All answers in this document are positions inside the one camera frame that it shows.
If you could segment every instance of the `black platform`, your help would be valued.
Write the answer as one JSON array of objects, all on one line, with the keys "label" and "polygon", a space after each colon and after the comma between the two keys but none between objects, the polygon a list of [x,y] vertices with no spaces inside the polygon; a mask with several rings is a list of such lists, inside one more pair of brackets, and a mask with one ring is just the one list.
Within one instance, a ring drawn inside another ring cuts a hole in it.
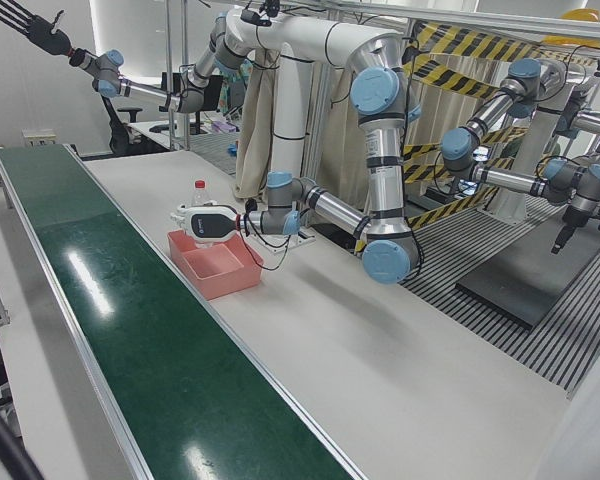
[{"label": "black platform", "polygon": [[456,288],[527,329],[535,327],[600,250],[599,222],[551,253],[564,209],[462,277]]}]

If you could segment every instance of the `green conveyor belt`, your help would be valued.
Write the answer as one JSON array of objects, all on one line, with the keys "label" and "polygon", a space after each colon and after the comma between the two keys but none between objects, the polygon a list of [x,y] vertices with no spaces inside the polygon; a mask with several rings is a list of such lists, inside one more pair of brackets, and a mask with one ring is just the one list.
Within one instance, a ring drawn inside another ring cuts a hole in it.
[{"label": "green conveyor belt", "polygon": [[63,146],[0,160],[156,479],[350,478]]}]

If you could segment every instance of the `power outlet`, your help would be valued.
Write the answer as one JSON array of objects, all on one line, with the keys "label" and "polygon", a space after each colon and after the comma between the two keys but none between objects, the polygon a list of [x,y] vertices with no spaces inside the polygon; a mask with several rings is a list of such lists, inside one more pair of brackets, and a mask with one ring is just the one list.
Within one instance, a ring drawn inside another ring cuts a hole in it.
[{"label": "power outlet", "polygon": [[23,130],[25,147],[37,147],[40,145],[53,145],[56,143],[56,134],[53,130]]}]

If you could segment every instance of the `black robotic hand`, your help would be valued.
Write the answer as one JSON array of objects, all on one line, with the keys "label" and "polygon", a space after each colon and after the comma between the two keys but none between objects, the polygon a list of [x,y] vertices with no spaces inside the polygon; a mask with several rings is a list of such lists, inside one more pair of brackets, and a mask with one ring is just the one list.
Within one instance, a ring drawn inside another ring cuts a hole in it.
[{"label": "black robotic hand", "polygon": [[56,28],[64,10],[56,15],[53,22],[32,14],[15,0],[0,0],[0,21],[27,37],[51,55],[71,56],[71,40]]}]

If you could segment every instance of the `yellow helmet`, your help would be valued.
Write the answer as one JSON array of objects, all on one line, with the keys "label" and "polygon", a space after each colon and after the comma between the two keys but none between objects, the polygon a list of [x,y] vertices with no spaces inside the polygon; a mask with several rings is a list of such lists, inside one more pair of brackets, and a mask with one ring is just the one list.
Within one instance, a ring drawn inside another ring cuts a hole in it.
[{"label": "yellow helmet", "polygon": [[[600,11],[595,8],[576,8],[569,10],[560,17],[563,20],[581,20],[583,22],[599,22]],[[544,37],[542,43],[550,45],[586,45],[587,47],[600,48],[600,40],[591,40],[588,38],[561,37],[557,35],[548,35]]]}]

